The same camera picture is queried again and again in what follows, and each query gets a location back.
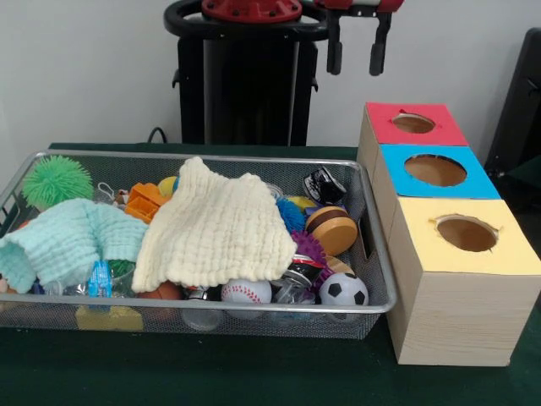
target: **green tablecloth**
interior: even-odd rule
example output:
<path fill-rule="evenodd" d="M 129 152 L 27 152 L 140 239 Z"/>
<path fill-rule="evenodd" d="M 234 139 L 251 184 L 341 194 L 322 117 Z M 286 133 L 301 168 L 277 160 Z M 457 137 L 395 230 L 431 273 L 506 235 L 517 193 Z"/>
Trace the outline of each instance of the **green tablecloth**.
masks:
<path fill-rule="evenodd" d="M 354 148 L 65 145 L 61 149 L 354 159 Z M 397 365 L 385 318 L 366 340 L 0 329 L 3 404 L 533 405 L 541 314 L 507 368 Z"/>

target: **light blue cloth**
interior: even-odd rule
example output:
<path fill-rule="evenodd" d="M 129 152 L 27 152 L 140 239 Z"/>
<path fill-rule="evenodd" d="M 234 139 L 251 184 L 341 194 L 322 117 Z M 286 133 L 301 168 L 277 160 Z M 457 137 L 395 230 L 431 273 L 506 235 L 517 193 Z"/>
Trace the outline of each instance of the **light blue cloth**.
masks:
<path fill-rule="evenodd" d="M 95 261 L 135 262 L 147 228 L 116 207 L 67 200 L 0 239 L 0 273 L 20 294 L 36 277 L 44 286 L 85 283 Z"/>

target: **wooden box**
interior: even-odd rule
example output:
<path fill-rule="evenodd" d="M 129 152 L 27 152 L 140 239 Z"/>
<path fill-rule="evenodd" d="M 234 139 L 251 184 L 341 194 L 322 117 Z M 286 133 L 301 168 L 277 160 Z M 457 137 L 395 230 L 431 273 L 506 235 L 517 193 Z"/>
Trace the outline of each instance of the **wooden box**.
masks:
<path fill-rule="evenodd" d="M 399 195 L 500 198 L 477 157 L 466 146 L 380 145 L 372 189 L 387 241 Z"/>
<path fill-rule="evenodd" d="M 468 145 L 445 105 L 367 103 L 357 162 L 366 167 L 370 181 L 380 144 Z"/>
<path fill-rule="evenodd" d="M 541 263 L 503 200 L 400 197 L 389 247 L 399 364 L 508 365 Z"/>

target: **blue plastic toy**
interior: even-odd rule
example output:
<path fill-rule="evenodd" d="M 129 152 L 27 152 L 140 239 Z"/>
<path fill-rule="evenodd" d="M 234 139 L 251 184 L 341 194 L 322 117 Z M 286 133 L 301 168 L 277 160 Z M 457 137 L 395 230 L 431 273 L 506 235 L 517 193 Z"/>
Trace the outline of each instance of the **blue plastic toy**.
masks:
<path fill-rule="evenodd" d="M 286 223 L 289 233 L 293 231 L 303 231 L 306 220 L 304 214 L 298 209 L 297 205 L 285 197 L 276 199 L 276 205 L 280 211 L 281 219 Z"/>

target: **wire basket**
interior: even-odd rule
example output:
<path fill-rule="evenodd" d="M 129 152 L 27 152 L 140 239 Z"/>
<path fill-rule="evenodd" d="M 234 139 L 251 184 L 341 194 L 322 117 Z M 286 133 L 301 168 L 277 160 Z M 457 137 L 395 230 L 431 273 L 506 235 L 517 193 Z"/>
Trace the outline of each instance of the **wire basket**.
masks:
<path fill-rule="evenodd" d="M 96 151 L 43 151 L 28 158 L 0 196 L 0 237 L 37 216 L 21 195 L 22 179 L 44 156 L 80 162 L 97 186 L 113 189 L 159 183 L 191 156 Z M 85 296 L 0 294 L 0 326 L 58 330 L 197 332 L 276 337 L 363 339 L 396 302 L 396 288 L 366 171 L 356 162 L 241 156 L 202 156 L 210 170 L 229 178 L 246 172 L 303 195 L 302 179 L 321 165 L 342 183 L 342 203 L 359 225 L 351 249 L 338 256 L 365 282 L 369 304 L 234 304 L 199 300 L 105 299 Z"/>

